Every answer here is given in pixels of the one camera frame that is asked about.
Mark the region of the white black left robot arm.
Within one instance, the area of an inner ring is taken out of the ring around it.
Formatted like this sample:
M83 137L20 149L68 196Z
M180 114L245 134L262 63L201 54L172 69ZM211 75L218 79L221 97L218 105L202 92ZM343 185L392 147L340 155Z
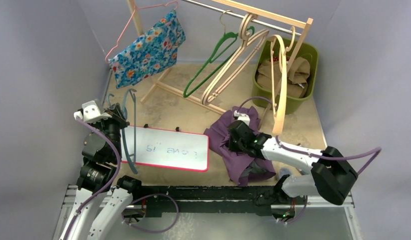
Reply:
M73 114L90 129L83 142L83 164L70 217L61 240L103 240L129 205L143 197L142 182L128 175L117 180L122 162L121 131L129 126L120 104L102 108L95 100Z

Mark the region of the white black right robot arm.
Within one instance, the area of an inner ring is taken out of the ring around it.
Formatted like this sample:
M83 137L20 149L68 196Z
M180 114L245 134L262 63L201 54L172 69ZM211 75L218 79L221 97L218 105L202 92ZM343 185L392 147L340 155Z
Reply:
M358 173L334 147L319 150L286 143L275 136L254 132L241 120L231 123L227 130L231 152L304 171L304 175L284 176L277 182L274 197L279 203L285 204L298 196L320 196L340 206L358 179Z

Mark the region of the green plastic hanger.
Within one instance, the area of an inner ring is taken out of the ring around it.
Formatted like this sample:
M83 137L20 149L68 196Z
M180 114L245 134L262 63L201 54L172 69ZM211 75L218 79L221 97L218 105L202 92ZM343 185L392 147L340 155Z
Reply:
M188 98L190 97L197 89L199 89L204 83L206 83L212 75L216 73L219 69L223 67L224 64L226 64L229 59L234 55L234 52L231 53L223 62L218 65L206 78L204 78L197 86L195 86L192 90L189 90L191 84L194 82L194 80L197 79L197 77L200 75L200 73L209 65L214 63L229 47L231 47L238 39L239 34L235 32L224 32L222 37L218 40L216 43L213 52L211 53L210 57L204 62L204 64L201 66L201 68L196 72L193 78L189 80L187 85L185 86L182 97L183 98ZM233 39L233 41L225 47L223 50L219 51L220 47L224 44L226 40Z

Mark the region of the tan garment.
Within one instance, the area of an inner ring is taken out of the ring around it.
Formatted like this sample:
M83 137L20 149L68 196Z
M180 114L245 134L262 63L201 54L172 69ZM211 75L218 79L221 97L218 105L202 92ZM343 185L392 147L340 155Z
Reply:
M281 71L277 57L273 58L275 91L278 94L281 86ZM292 98L303 98L308 89L308 78L310 76L310 63L303 57L297 57L287 72L287 96ZM270 90L272 87L271 61L264 60L257 69L256 82L262 88Z

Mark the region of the beige plastic hanger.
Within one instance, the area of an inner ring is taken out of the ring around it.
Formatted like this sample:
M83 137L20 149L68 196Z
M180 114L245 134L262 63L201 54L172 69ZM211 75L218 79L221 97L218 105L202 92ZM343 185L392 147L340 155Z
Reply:
M292 37L290 44L285 46L282 37L278 34L274 34L270 37L270 62L271 62L271 87L272 87L272 113L273 113L273 128L272 135L279 136L283 132L285 115L286 115L286 105L287 105L287 85L288 85L288 68L287 68L287 52L291 50L295 41L296 28L291 26ZM279 43L278 52L278 66L281 72L280 87L279 87L279 101L276 103L276 89L275 89L275 71L274 71L274 45L276 42Z

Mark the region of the purple garment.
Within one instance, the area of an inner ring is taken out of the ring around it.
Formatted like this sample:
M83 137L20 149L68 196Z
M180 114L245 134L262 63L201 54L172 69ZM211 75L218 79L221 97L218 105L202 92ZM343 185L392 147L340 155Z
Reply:
M236 185L245 187L251 182L261 182L276 176L275 168L271 161L250 157L246 153L232 152L227 147L229 140L228 126L235 121L234 111L249 116L249 128L258 133L259 118L256 108L239 108L234 106L224 112L210 127L204 130L209 138L209 149L222 157L227 174Z

